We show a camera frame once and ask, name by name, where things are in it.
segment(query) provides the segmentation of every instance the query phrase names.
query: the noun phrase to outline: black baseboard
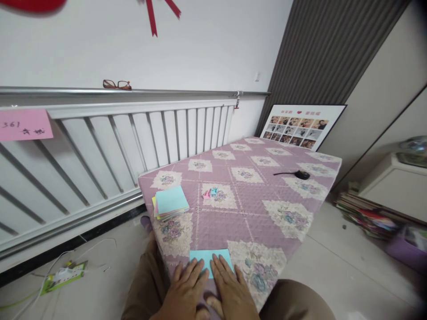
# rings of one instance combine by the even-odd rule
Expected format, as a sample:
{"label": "black baseboard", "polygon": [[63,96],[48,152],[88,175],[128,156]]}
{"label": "black baseboard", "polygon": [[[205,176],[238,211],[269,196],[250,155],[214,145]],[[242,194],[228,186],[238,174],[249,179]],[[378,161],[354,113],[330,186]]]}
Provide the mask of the black baseboard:
{"label": "black baseboard", "polygon": [[61,253],[65,251],[74,250],[82,244],[85,244],[86,241],[95,239],[96,237],[125,223],[126,221],[131,220],[132,218],[140,215],[145,211],[147,211],[145,204],[142,204],[139,207],[129,210],[85,233],[82,233],[80,236],[72,238],[44,253],[39,254],[34,258],[31,258],[9,270],[6,270],[3,273],[0,273],[0,288],[11,283],[12,281],[15,281],[16,279],[21,278],[27,273],[34,271],[35,269],[41,267],[49,261],[56,259]]}

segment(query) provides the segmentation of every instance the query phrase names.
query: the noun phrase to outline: blue paper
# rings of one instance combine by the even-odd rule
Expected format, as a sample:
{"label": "blue paper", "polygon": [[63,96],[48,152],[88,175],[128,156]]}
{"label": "blue paper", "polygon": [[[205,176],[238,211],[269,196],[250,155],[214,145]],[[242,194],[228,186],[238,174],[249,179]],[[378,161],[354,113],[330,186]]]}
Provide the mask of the blue paper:
{"label": "blue paper", "polygon": [[190,262],[194,258],[197,259],[197,261],[200,261],[203,259],[205,261],[205,266],[203,267],[202,272],[205,269],[209,270],[209,279],[213,279],[214,275],[212,274],[212,269],[210,268],[210,261],[213,260],[212,255],[216,254],[219,258],[219,255],[222,255],[224,259],[227,261],[228,265],[230,266],[231,270],[234,272],[233,264],[231,263],[231,257],[230,252],[228,249],[219,249],[219,250],[190,250]]}
{"label": "blue paper", "polygon": [[188,202],[181,186],[156,192],[156,201],[159,215],[188,208]]}
{"label": "blue paper", "polygon": [[216,197],[217,196],[217,191],[218,191],[218,188],[212,188],[211,190],[210,190],[210,196],[211,197]]}

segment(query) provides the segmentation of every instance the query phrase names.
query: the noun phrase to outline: white cabinet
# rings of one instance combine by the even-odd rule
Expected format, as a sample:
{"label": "white cabinet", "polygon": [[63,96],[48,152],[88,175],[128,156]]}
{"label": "white cabinet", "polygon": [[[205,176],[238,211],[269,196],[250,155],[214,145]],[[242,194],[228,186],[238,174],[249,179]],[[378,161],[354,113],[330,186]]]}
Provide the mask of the white cabinet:
{"label": "white cabinet", "polygon": [[359,196],[427,222],[427,169],[391,153],[362,181]]}

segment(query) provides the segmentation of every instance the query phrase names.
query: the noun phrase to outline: hand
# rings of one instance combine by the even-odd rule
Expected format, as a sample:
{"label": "hand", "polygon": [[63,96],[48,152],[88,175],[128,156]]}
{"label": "hand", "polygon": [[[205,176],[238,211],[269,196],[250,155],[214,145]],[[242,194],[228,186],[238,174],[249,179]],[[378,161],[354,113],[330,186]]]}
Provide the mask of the hand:
{"label": "hand", "polygon": [[206,308],[196,311],[197,303],[209,277],[208,269],[199,277],[204,265],[203,259],[199,263],[197,259],[193,259],[181,276],[182,262],[179,263],[165,301],[151,320],[209,319],[210,314]]}
{"label": "hand", "polygon": [[248,286],[240,268],[235,265],[237,279],[228,263],[220,255],[219,259],[214,254],[210,262],[213,277],[217,283],[222,303],[214,296],[210,296],[206,302],[221,319],[226,320],[260,320],[257,307],[250,295]]}

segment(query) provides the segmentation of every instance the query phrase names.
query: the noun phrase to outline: photo collage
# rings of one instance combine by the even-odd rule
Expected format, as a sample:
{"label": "photo collage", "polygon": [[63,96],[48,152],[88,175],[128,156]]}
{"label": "photo collage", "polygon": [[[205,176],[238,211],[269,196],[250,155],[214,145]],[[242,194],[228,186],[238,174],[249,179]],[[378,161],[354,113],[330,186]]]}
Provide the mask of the photo collage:
{"label": "photo collage", "polygon": [[312,149],[328,123],[323,119],[272,116],[263,137]]}

